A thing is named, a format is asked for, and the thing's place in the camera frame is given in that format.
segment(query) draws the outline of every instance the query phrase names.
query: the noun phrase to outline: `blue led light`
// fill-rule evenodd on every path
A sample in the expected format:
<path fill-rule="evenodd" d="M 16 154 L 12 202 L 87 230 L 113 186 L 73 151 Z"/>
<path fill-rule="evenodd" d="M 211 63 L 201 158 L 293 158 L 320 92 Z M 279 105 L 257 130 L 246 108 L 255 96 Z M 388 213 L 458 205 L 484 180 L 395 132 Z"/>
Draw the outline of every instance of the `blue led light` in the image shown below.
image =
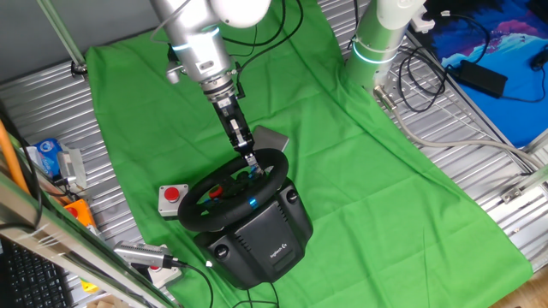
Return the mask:
<path fill-rule="evenodd" d="M 365 62 L 369 62 L 369 63 L 373 63 L 373 64 L 384 64 L 384 63 L 388 63 L 388 62 L 391 62 L 392 60 L 394 60 L 394 58 L 397 56 L 397 53 L 390 59 L 388 60 L 383 60 L 383 61 L 375 61 L 375 60 L 371 60 L 371 59 L 367 59 L 366 57 L 362 56 L 360 54 L 360 52 L 356 49 L 356 44 L 353 44 L 353 47 L 354 47 L 354 52 L 356 53 L 356 55 L 358 55 L 358 57 L 365 61 Z"/>
<path fill-rule="evenodd" d="M 215 36 L 215 34 L 219 33 L 219 28 L 216 27 L 213 31 L 211 31 L 210 33 L 206 33 L 207 35 L 209 36 Z M 181 51 L 181 50 L 186 50 L 187 48 L 190 48 L 191 45 L 190 44 L 182 44 L 182 45 L 178 45 L 178 46 L 173 46 L 171 47 L 171 49 L 173 51 Z"/>
<path fill-rule="evenodd" d="M 173 47 L 171 47 L 171 49 L 173 51 L 179 51 L 179 50 L 186 50 L 189 47 L 190 47 L 190 44 L 182 44 L 182 45 L 179 45 L 179 46 L 173 46 Z"/>
<path fill-rule="evenodd" d="M 250 198 L 248 202 L 254 210 L 257 208 L 257 200 L 255 200 L 255 198 Z"/>

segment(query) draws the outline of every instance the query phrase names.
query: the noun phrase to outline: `green screen fabric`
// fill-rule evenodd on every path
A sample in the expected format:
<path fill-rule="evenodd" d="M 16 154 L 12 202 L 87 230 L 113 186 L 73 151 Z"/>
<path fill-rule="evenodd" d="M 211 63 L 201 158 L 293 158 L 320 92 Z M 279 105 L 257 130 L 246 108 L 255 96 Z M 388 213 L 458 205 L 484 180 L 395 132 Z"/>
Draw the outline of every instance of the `green screen fabric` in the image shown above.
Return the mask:
<path fill-rule="evenodd" d="M 284 35 L 299 18 L 296 4 L 287 2 Z M 241 76 L 247 97 L 240 105 L 250 127 L 290 137 L 288 177 L 314 226 L 304 259 L 275 283 L 281 306 L 487 307 L 519 287 L 532 275 L 531 264 L 376 101 L 347 80 L 320 7 L 313 0 L 303 6 L 297 34 Z M 280 19 L 274 1 L 259 23 L 258 42 Z M 251 42 L 254 32 L 222 27 L 222 34 Z M 177 85 L 166 80 L 166 53 L 149 33 L 91 48 L 86 57 L 95 114 L 145 242 L 166 244 L 204 270 L 214 306 L 231 307 L 246 293 L 204 266 L 194 234 L 158 214 L 160 186 L 192 185 L 236 156 L 199 86 L 186 76 Z M 185 275 L 170 287 L 172 294 L 186 307 L 207 307 L 205 282 L 192 271 Z M 251 294 L 275 299 L 268 284 Z"/>

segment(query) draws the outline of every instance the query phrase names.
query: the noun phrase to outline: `red wheel button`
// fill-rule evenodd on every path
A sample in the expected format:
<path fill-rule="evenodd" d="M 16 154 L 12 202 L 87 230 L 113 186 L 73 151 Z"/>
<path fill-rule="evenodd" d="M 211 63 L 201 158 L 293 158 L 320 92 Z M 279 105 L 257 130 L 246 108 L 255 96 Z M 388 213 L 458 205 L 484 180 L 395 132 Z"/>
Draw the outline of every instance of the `red wheel button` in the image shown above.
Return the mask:
<path fill-rule="evenodd" d="M 176 202 L 179 199 L 179 190 L 175 187 L 170 187 L 165 190 L 164 198 L 170 202 Z"/>
<path fill-rule="evenodd" d="M 213 187 L 211 191 L 209 191 L 209 198 L 219 198 L 223 195 L 223 188 L 220 186 Z"/>
<path fill-rule="evenodd" d="M 72 214 L 72 216 L 74 216 L 74 218 L 78 218 L 78 210 L 75 209 L 75 208 L 67 208 L 68 210 L 68 213 Z"/>

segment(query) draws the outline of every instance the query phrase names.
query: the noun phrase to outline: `gray cable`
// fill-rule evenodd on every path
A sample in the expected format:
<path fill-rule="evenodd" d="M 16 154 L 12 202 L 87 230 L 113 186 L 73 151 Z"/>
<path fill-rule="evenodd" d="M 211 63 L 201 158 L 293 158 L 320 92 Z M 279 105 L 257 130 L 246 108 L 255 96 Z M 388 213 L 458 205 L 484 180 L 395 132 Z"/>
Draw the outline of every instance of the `gray cable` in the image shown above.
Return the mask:
<path fill-rule="evenodd" d="M 535 167 L 538 169 L 542 169 L 544 165 L 539 162 L 538 160 L 531 157 L 529 154 L 527 154 L 524 151 L 520 151 L 516 149 L 513 146 L 505 145 L 503 143 L 497 142 L 497 141 L 491 141 L 491 140 L 462 140 L 462 141 L 454 141 L 454 142 L 432 142 L 427 141 L 424 139 L 421 139 L 417 137 L 415 134 L 411 133 L 407 125 L 403 122 L 402 116 L 398 112 L 397 109 L 392 110 L 394 112 L 394 116 L 396 117 L 397 121 L 400 122 L 400 125 L 402 126 L 402 129 L 405 131 L 405 133 L 411 138 L 412 141 L 415 141 L 417 143 L 420 143 L 422 145 L 431 146 L 431 147 L 451 147 L 451 146 L 464 146 L 464 145 L 489 145 L 489 146 L 495 146 L 497 148 L 511 151 L 512 153 L 516 154 L 517 156 L 528 160 L 531 162 Z"/>
<path fill-rule="evenodd" d="M 155 39 L 154 37 L 156 37 L 156 34 L 158 34 L 158 31 L 160 31 L 161 28 L 163 28 L 168 22 L 172 21 L 175 16 L 177 16 L 179 14 L 179 12 L 181 12 L 182 9 L 184 9 L 187 4 L 190 2 L 190 0 L 187 0 L 185 1 L 184 3 L 181 4 L 180 7 L 178 7 L 173 13 L 171 13 L 171 15 L 165 19 L 165 21 L 162 21 L 157 27 L 156 29 L 154 29 L 154 31 L 152 32 L 151 34 L 151 42 L 153 43 L 161 43 L 161 44 L 167 44 L 169 43 L 168 41 L 161 41 L 161 40 L 157 40 Z"/>

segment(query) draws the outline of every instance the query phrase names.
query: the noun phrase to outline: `keyboard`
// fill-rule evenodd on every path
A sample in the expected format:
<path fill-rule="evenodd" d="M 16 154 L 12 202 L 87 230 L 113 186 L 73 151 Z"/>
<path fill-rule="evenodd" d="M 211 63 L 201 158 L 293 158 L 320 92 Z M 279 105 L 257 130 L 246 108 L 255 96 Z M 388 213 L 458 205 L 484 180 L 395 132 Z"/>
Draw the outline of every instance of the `keyboard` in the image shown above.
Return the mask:
<path fill-rule="evenodd" d="M 63 270 L 52 262 L 2 239 L 2 262 L 9 286 L 6 307 L 14 308 L 65 308 L 71 300 L 64 280 Z"/>

